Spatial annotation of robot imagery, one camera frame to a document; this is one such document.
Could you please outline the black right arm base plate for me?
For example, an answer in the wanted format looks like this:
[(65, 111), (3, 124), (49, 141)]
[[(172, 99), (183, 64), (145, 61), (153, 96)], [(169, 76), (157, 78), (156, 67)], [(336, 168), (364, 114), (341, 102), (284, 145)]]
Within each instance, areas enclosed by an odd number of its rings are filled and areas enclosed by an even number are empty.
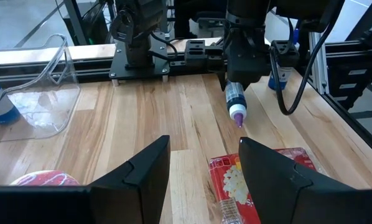
[(149, 45), (146, 40), (141, 47), (130, 48), (126, 43), (116, 44), (116, 50), (109, 70), (112, 80), (138, 80), (149, 78), (162, 78), (169, 72), (169, 62), (148, 55), (150, 51), (167, 56), (166, 45), (152, 37)]

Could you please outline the red popcorn bag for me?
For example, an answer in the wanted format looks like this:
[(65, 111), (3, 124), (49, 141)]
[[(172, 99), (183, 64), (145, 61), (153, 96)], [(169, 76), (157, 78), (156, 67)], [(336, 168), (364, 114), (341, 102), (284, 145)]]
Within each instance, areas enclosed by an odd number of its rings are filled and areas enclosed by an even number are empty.
[[(284, 148), (275, 151), (298, 164), (327, 174), (316, 156), (304, 148)], [(210, 159), (210, 176), (223, 215), (221, 224), (261, 224), (244, 180), (238, 153)]]

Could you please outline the purple food colouring bottle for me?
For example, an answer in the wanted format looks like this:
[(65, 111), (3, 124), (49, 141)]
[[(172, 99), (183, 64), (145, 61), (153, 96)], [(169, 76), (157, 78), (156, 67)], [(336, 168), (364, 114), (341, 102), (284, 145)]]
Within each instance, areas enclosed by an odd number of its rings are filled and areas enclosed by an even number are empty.
[(247, 116), (247, 103), (244, 97), (243, 86), (240, 83), (227, 81), (225, 86), (226, 106), (230, 118), (239, 128), (243, 127)]

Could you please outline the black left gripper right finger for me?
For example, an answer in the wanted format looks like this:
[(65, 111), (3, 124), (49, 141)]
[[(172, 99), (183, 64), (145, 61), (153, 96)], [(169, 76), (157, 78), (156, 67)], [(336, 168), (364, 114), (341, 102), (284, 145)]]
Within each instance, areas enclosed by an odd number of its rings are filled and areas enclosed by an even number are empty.
[(247, 137), (244, 179), (261, 224), (372, 224), (372, 189), (355, 189)]

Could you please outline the silver aluminium rig frame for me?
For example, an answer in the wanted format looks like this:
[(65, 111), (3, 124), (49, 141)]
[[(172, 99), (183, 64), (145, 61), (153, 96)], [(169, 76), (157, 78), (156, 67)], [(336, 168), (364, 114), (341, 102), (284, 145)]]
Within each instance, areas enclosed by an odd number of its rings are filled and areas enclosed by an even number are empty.
[[(309, 46), (310, 50), (313, 51), (315, 46), (318, 44), (321, 34), (311, 32), (309, 33)], [(327, 94), (328, 89), (328, 73), (327, 73), (327, 58), (325, 45), (322, 44), (318, 51), (314, 63), (312, 65), (312, 74), (310, 76), (310, 84), (317, 90), (320, 95)]]

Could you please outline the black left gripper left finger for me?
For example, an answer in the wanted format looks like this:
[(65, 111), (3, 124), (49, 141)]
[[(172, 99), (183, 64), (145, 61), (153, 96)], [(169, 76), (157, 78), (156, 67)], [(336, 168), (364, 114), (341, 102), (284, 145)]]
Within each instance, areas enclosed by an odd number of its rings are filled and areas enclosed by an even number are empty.
[(90, 183), (95, 224), (159, 224), (169, 170), (170, 136), (163, 135)]

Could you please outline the black metal stand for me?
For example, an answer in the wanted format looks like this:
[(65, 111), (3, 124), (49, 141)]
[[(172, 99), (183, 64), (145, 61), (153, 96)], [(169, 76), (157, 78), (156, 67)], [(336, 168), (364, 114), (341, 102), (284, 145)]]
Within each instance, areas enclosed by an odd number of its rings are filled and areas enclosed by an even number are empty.
[[(190, 32), (189, 20), (199, 18), (223, 19), (226, 0), (173, 0), (174, 29), (176, 38), (196, 38)], [(114, 39), (124, 24), (134, 35), (162, 30), (167, 18), (165, 0), (96, 0), (81, 13), (76, 0), (63, 0), (72, 24), (70, 34), (77, 45), (105, 44), (109, 36)]]

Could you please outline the black aluminium table frame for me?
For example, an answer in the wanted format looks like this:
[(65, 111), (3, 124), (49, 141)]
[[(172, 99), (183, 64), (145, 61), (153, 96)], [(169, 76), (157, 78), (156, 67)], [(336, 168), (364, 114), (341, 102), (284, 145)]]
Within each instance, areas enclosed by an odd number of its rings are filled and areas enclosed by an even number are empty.
[[(77, 78), (82, 83), (103, 82), (111, 80), (109, 70), (113, 60), (111, 57), (77, 59), (74, 61)], [(16, 86), (21, 83), (29, 82), (36, 78), (38, 69), (45, 68), (47, 62), (25, 62), (25, 63), (0, 63), (0, 82), (5, 86)], [(177, 60), (169, 62), (170, 77), (188, 75), (184, 72), (184, 50), (177, 54)], [(366, 89), (372, 90), (372, 84)], [(362, 137), (362, 139), (372, 148), (372, 134), (362, 125), (358, 124), (358, 117), (348, 113), (331, 95), (329, 91), (322, 95), (324, 100)]]

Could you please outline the clear plastic tray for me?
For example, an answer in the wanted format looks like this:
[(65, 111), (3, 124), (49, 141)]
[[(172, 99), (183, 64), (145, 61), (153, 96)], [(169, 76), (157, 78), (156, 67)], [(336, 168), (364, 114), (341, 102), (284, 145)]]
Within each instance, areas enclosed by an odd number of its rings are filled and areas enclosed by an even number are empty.
[(16, 86), (0, 86), (19, 110), (20, 118), (0, 125), (0, 142), (51, 137), (68, 124), (80, 85), (67, 38), (51, 35), (40, 47), (0, 49), (0, 63), (47, 62), (36, 78)]

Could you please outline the pink frosted donut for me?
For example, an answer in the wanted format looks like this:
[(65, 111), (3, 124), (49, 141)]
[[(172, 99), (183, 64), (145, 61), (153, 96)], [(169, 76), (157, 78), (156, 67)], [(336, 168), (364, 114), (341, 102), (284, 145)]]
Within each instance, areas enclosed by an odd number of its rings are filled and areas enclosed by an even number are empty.
[(40, 170), (25, 174), (11, 183), (11, 185), (32, 186), (61, 186), (80, 185), (69, 174), (59, 170)]

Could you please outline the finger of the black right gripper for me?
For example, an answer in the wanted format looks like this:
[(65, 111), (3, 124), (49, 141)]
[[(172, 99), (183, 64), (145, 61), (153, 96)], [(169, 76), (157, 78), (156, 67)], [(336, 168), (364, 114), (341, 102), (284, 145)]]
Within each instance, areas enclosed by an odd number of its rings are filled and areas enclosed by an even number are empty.
[(246, 77), (247, 85), (260, 81), (262, 76), (269, 75), (268, 67), (251, 67), (251, 68), (248, 68), (246, 72), (247, 72), (247, 77)]
[(220, 82), (221, 90), (225, 91), (226, 88), (226, 72), (219, 72), (218, 73), (218, 80)]

